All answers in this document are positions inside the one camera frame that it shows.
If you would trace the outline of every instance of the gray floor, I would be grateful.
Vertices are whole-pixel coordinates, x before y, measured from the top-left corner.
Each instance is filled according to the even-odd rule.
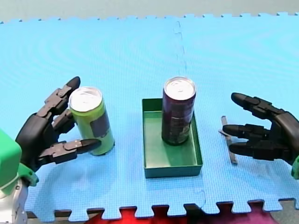
[[[238,16],[240,13],[257,15],[276,12],[299,12],[299,0],[0,0],[0,21],[4,22],[32,18],[46,20],[50,17],[66,19],[71,16],[105,19],[109,16],[124,18],[128,15],[220,16],[231,13]],[[294,202],[282,202],[282,205],[284,210],[273,212],[273,217],[280,224],[299,223],[299,211],[294,210]]]

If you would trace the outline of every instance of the metal blade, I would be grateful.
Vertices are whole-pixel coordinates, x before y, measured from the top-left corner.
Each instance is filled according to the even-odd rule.
[[[221,123],[222,123],[222,126],[228,124],[228,120],[227,120],[226,116],[222,116],[222,117],[221,117]],[[227,144],[227,146],[228,146],[228,154],[229,154],[230,162],[233,163],[233,164],[237,164],[238,161],[237,161],[237,159],[236,159],[236,157],[235,157],[235,154],[232,153],[232,152],[229,150],[229,146],[232,144],[231,135],[225,133],[222,129],[219,130],[219,132],[225,136],[226,144]]]

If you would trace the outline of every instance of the can lid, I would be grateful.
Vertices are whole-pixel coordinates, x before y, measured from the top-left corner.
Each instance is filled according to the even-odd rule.
[[[174,77],[164,85],[165,93],[172,99],[187,100],[196,93],[195,83],[186,77]]]
[[[102,93],[94,87],[80,87],[71,93],[69,105],[78,112],[91,111],[101,104]]]

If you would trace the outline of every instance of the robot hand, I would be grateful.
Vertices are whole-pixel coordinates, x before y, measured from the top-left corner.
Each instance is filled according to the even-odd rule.
[[[282,159],[293,165],[292,176],[299,179],[299,121],[289,112],[272,106],[272,103],[258,97],[233,93],[232,100],[252,112],[260,119],[272,122],[271,129],[246,124],[224,125],[223,131],[247,142],[233,143],[229,146],[232,153],[252,156],[259,160]]]
[[[45,105],[32,114],[21,128],[16,142],[21,146],[21,163],[36,172],[42,165],[61,163],[75,159],[77,154],[98,147],[97,139],[58,142],[59,135],[74,127],[74,118],[67,109],[70,94],[80,86],[80,78],[75,77],[62,89],[56,89]]]

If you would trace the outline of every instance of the red fabric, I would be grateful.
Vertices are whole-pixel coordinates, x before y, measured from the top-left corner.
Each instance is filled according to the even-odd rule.
[[[278,224],[269,213],[262,210],[261,205],[251,205],[252,212],[247,214],[232,214],[231,206],[222,205],[218,215],[205,215],[199,218],[197,224]],[[152,218],[135,218],[135,209],[121,210],[122,219],[103,220],[101,215],[86,222],[86,224],[187,224],[187,217],[167,217],[167,208],[155,208]]]

